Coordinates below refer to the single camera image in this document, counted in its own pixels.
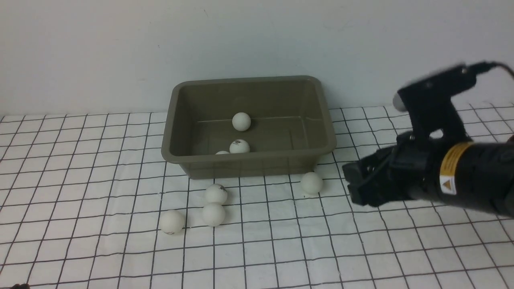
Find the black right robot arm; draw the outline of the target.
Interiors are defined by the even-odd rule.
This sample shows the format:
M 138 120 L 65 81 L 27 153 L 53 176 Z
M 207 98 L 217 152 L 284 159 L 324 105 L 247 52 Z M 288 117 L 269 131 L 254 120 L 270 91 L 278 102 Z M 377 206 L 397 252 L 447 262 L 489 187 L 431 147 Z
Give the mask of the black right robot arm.
M 513 217 L 512 142 L 419 143 L 406 135 L 395 146 L 342 166 L 352 203 L 380 207 L 425 200 Z

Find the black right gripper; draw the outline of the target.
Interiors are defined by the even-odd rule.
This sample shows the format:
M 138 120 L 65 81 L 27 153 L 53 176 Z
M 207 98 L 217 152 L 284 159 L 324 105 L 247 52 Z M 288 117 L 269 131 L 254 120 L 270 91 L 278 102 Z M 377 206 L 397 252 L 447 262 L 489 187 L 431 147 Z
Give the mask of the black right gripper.
M 436 153 L 435 146 L 406 140 L 343 165 L 352 202 L 377 208 L 399 201 L 439 201 L 433 186 Z

